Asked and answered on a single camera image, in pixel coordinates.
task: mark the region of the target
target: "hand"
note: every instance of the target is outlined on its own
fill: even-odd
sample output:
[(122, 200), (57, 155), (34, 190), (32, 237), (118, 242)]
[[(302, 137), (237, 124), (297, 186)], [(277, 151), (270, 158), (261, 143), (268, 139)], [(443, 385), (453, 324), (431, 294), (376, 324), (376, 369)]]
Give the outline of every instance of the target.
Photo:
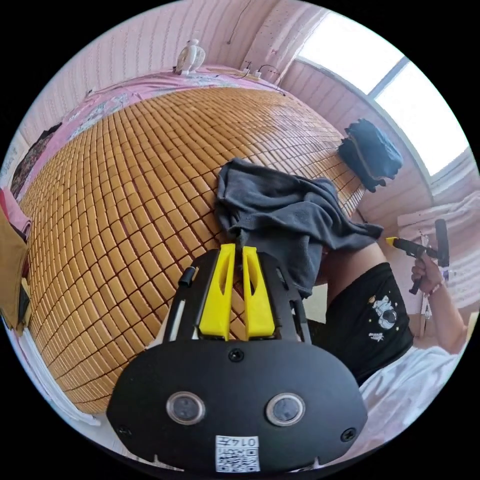
[(415, 260), (415, 265), (411, 269), (411, 279), (414, 282), (421, 278), (420, 290), (424, 294), (429, 294), (434, 287), (442, 282), (443, 276), (439, 267), (426, 254)]

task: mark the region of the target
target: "leg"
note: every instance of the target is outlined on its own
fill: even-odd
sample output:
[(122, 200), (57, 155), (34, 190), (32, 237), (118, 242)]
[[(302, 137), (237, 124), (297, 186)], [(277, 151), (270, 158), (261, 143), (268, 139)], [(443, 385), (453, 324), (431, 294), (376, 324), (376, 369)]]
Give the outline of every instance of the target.
[(376, 243), (331, 251), (320, 271), (328, 285), (326, 323), (309, 322), (312, 343), (341, 360), (361, 385), (413, 345), (402, 295)]
[(327, 308), (332, 300), (357, 278), (386, 261), (378, 243), (372, 243), (358, 251), (330, 251), (320, 267), (321, 277), (326, 280), (328, 286)]

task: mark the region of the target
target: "bamboo sleeping mat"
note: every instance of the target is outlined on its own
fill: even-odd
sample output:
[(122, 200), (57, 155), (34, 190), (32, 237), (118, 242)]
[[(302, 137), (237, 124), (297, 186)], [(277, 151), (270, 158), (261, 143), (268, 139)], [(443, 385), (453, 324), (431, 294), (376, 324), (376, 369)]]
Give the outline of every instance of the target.
[[(220, 166), (241, 157), (330, 178), (351, 214), (364, 189), (338, 157), (340, 141), (278, 92), (204, 88), (130, 105), (47, 163), (21, 202), (32, 218), (30, 331), (79, 410), (105, 411), (119, 373), (157, 335), (182, 270), (222, 241)], [(230, 335), (244, 339), (235, 289)]]

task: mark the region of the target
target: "gray towel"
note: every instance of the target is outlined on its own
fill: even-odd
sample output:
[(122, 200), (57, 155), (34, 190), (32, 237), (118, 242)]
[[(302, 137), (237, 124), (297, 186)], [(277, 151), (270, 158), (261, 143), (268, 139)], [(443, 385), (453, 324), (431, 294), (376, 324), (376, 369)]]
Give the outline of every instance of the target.
[(353, 223), (326, 178), (308, 180), (234, 158), (218, 174), (215, 213), (237, 246), (276, 257), (303, 298), (312, 294), (322, 248), (360, 250), (382, 227)]

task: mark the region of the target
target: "pink blanket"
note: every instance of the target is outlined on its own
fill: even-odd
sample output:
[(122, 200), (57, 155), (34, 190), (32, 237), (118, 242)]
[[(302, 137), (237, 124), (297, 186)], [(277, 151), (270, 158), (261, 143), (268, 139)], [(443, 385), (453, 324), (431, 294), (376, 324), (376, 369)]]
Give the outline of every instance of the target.
[(9, 188), (2, 188), (1, 193), (3, 194), (8, 221), (28, 238), (32, 221), (22, 212)]
[(171, 71), (160, 72), (127, 80), (87, 96), (77, 108), (64, 117), (62, 125), (53, 134), (44, 152), (40, 155), (26, 178), (17, 200), (20, 201), (23, 198), (40, 170), (64, 145), (83, 131), (88, 130), (102, 118), (128, 105), (172, 92), (198, 88), (231, 87), (270, 90), (291, 96), (267, 81), (238, 78), (233, 74), (218, 73), (217, 70), (220, 69), (231, 72), (236, 71), (234, 68), (210, 65), (199, 68), (197, 73), (189, 76), (175, 75)]

